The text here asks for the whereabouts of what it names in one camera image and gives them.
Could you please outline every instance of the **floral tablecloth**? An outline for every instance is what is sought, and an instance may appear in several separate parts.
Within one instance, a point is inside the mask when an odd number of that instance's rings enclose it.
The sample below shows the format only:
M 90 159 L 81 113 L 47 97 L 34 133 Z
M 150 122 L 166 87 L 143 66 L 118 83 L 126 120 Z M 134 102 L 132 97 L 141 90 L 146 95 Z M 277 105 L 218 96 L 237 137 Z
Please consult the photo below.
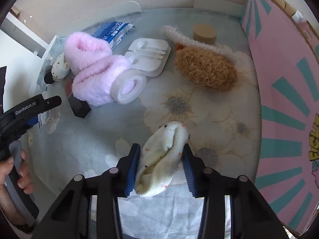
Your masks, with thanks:
M 77 118 L 68 104 L 62 83 L 50 87 L 60 95 L 61 119 L 52 134 L 37 128 L 30 132 L 35 173 L 55 193 L 72 177 L 82 173 L 91 177 L 103 173 L 126 156 L 132 143 L 141 146 L 162 125 L 177 120 L 186 124 L 193 153 L 222 175 L 245 174 L 251 180 L 258 167 L 261 112 L 257 77 L 248 42 L 240 20 L 195 9 L 156 9 L 111 19 L 135 25 L 114 53 L 124 54 L 133 40 L 164 37 L 163 25 L 177 26 L 191 36 L 192 27 L 207 23 L 217 30 L 217 43 L 232 51 L 241 64 L 239 81 L 231 92 L 214 92 L 187 81 L 173 65 L 174 45 L 164 71 L 148 78 L 138 99 L 128 105 L 117 103 L 92 108 L 85 119 Z M 92 34 L 102 23 L 87 28 Z M 56 41 L 52 55 L 63 49 Z M 141 198 L 135 193 L 120 199 L 123 232 L 138 238 L 196 238 L 203 200 L 188 192 L 182 165 L 163 193 Z M 226 231 L 230 212 L 227 212 Z

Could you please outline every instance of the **pink plush fabric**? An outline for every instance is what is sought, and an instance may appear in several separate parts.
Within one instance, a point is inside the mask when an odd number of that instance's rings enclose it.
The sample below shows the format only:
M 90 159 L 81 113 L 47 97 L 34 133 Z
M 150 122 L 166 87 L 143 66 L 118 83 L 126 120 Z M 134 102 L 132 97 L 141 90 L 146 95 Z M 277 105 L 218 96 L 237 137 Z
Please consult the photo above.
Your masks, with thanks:
M 64 54 L 74 75 L 97 61 L 112 55 L 108 42 L 84 32 L 71 34 L 64 45 Z
M 115 79 L 130 68 L 130 62 L 121 55 L 105 57 L 83 69 L 74 79 L 72 90 L 74 97 L 87 101 L 93 106 L 100 106 L 114 101 L 111 86 Z M 123 93 L 130 92 L 134 82 L 125 84 Z

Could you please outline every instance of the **yellow lettering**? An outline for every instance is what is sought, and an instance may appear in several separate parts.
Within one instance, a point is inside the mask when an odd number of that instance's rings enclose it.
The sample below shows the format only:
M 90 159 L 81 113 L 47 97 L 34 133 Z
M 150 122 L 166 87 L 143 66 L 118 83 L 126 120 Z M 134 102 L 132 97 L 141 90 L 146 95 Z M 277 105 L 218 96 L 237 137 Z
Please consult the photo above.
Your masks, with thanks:
M 317 126 L 319 126 L 319 115 L 318 114 L 316 114 L 315 124 Z
M 319 128 L 318 128 L 318 126 L 314 123 L 314 124 L 312 125 L 312 127 L 315 129 L 316 132 L 314 132 L 314 131 L 312 130 L 312 131 L 310 131 L 310 135 L 311 135 L 311 136 L 314 136 L 314 137 L 316 137 L 316 138 L 319 138 Z
M 312 148 L 319 149 L 319 139 L 315 137 L 309 137 L 309 145 Z
M 311 148 L 311 152 L 314 152 L 314 153 L 318 153 L 318 149 L 315 149 L 315 148 Z
M 310 159 L 310 161 L 319 159 L 319 154 L 318 153 L 314 153 L 314 152 L 309 152 L 309 159 Z

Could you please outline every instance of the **brown furry toy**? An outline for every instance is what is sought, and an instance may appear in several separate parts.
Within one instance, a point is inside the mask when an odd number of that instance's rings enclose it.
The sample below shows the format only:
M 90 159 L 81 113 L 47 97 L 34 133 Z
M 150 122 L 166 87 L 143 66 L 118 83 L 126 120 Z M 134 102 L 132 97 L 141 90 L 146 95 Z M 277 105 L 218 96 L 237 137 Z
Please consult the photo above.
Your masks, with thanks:
M 230 91 L 238 81 L 235 67 L 213 51 L 184 47 L 176 51 L 175 66 L 191 82 L 217 91 Z
M 238 81 L 233 58 L 226 50 L 192 40 L 170 26 L 163 27 L 166 37 L 176 43 L 175 66 L 198 86 L 230 91 Z

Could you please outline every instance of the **beige cylinder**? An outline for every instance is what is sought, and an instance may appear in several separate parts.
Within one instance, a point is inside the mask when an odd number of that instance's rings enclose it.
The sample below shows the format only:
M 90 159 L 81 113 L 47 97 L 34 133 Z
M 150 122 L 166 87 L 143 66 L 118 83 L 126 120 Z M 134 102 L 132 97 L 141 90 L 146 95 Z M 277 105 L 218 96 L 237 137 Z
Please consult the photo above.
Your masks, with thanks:
M 209 45 L 214 45 L 217 31 L 207 24 L 196 24 L 193 28 L 193 39 Z

